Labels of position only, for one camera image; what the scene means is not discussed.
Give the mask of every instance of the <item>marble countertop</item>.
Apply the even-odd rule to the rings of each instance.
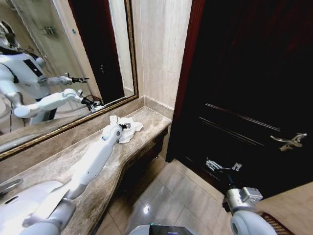
[[[134,121],[141,122],[143,128],[140,132],[135,133],[129,143],[114,146],[112,155],[98,177],[88,185],[81,196],[74,200],[75,214],[62,234],[83,235],[89,234],[93,230],[107,207],[125,166],[142,148],[171,124],[170,119],[147,107],[129,114],[128,117],[133,117]],[[97,131],[10,179],[9,181],[22,178],[24,182],[7,194],[3,200],[44,181],[56,180],[65,183],[70,180],[75,164],[81,159],[88,146],[100,138],[101,132],[102,130]]]

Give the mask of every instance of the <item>door handle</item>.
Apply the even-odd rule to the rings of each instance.
[[[283,139],[283,138],[277,138],[274,136],[270,136],[270,137],[275,141],[286,143],[284,146],[282,146],[280,148],[281,151],[285,152],[288,149],[293,149],[293,147],[302,147],[303,144],[300,142],[306,136],[307,136],[306,133],[297,133],[297,135],[295,137],[293,137],[291,140],[287,140],[287,139]]]

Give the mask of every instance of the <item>white towel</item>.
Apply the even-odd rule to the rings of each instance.
[[[110,116],[111,124],[127,124],[129,123],[130,128],[123,129],[122,137],[119,139],[119,143],[128,143],[132,137],[134,137],[134,133],[140,131],[143,125],[140,122],[136,122],[132,117],[118,117],[118,116]]]

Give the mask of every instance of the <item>wall tile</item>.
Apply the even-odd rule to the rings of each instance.
[[[144,94],[174,107],[191,0],[141,1]]]

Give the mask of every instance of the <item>floor tile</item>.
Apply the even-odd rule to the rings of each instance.
[[[152,199],[155,197],[157,192],[161,189],[163,185],[160,183],[158,179],[154,179],[147,188],[142,192],[139,199],[145,204],[149,204]]]
[[[199,175],[194,173],[191,169],[187,168],[184,164],[182,164],[177,159],[174,159],[171,162],[176,169],[178,169],[181,173],[187,176],[192,182],[201,187],[206,193],[211,195],[217,202],[220,204],[223,202],[224,195],[219,192],[216,188],[210,185],[207,181],[202,179]]]
[[[156,176],[156,178],[162,183],[165,184],[168,178],[171,177],[171,175],[174,173],[175,167],[173,167],[171,164],[166,163],[164,168],[159,172],[159,174]]]
[[[212,235],[212,232],[198,220],[186,207],[180,213],[175,226],[182,226],[196,231],[200,235]]]
[[[140,216],[143,208],[144,204],[139,199],[125,193],[114,199],[109,207],[109,213],[119,231],[125,234]]]
[[[230,228],[231,214],[227,213],[223,208],[220,210],[215,228],[213,230],[214,235],[233,235]]]
[[[222,206],[201,188],[195,187],[186,207],[213,231]]]
[[[164,186],[185,205],[196,185],[180,171],[174,169]]]
[[[134,228],[142,224],[159,224],[159,221],[146,209],[144,209],[144,213],[141,213],[139,218],[134,222],[131,226],[129,232],[131,232]]]
[[[148,204],[161,187],[160,181],[150,171],[146,170],[129,190],[133,195],[139,197],[144,204]]]
[[[102,224],[100,225],[96,235],[121,235],[120,231],[118,230],[116,224],[114,223],[110,213],[107,213],[104,217]]]
[[[163,225],[173,225],[183,209],[183,204],[165,186],[148,206],[150,213]]]

